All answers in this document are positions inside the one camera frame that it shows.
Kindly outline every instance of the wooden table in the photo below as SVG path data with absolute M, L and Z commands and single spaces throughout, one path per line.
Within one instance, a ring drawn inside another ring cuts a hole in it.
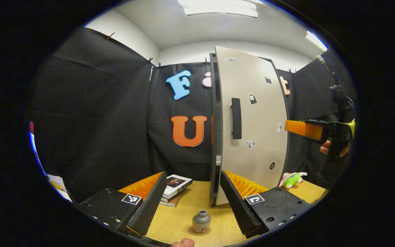
M 320 198 L 325 191 L 304 180 L 287 190 L 308 203 Z M 146 236 L 168 244 L 190 238 L 194 240 L 195 247 L 227 246 L 248 240 L 240 231 L 229 204 L 212 208 L 213 200 L 210 199 L 209 193 L 210 182 L 193 181 L 183 191 L 177 207 L 158 205 Z M 199 210 L 207 210 L 212 217 L 210 225 L 212 231 L 204 236 L 188 233 L 192 218 Z

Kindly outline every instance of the stacked books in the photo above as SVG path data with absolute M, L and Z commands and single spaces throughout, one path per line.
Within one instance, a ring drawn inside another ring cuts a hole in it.
M 167 187 L 163 193 L 160 204 L 175 207 L 181 198 L 182 191 L 188 187 L 193 180 L 178 175 L 167 177 Z

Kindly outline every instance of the pink plush toy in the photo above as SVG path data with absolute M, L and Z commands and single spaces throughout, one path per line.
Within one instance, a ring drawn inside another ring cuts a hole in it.
M 296 183 L 301 183 L 301 181 L 303 181 L 301 176 L 306 176 L 306 175 L 307 175 L 306 172 L 294 172 L 294 173 L 286 172 L 283 175 L 283 179 L 281 180 L 279 186 L 284 186 L 285 188 L 288 189 Z

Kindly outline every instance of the black door handle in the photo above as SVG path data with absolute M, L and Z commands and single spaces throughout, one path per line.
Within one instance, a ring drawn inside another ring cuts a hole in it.
M 240 99 L 231 98 L 232 108 L 232 138 L 242 139 L 242 111 L 240 109 Z

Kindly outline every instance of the finger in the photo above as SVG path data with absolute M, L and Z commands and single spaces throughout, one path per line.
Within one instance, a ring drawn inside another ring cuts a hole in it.
M 194 247 L 194 241 L 189 238 L 182 239 L 181 243 L 184 244 L 185 247 Z
M 330 145 L 332 145 L 332 142 L 331 142 L 331 141 L 328 141 L 328 140 L 327 140 L 326 142 L 323 143 L 323 146 L 324 146 L 324 147 L 328 147 L 328 148 L 329 148 Z
M 342 158 L 344 155 L 346 155 L 350 150 L 350 146 L 347 145 L 344 147 L 344 149 L 340 152 L 339 157 Z
M 185 247 L 185 244 L 183 243 L 178 243 L 178 242 L 174 242 L 171 247 Z
M 327 147 L 320 147 L 320 151 L 325 154 L 329 154 L 329 149 Z

